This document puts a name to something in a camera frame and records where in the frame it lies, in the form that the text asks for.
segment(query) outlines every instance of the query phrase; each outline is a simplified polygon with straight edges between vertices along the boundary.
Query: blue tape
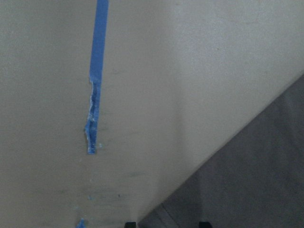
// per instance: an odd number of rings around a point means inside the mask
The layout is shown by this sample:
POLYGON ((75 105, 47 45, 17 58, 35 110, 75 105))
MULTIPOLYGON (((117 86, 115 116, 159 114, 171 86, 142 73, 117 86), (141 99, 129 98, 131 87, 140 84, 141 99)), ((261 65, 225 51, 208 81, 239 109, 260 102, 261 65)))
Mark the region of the blue tape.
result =
POLYGON ((85 133, 88 141, 88 154, 95 154, 108 5, 108 0, 97 0, 90 65, 92 94, 89 115, 85 125, 85 133))
POLYGON ((80 220, 80 222, 78 223, 78 225, 76 226, 76 228, 86 228, 85 221, 84 221, 83 218, 80 220))

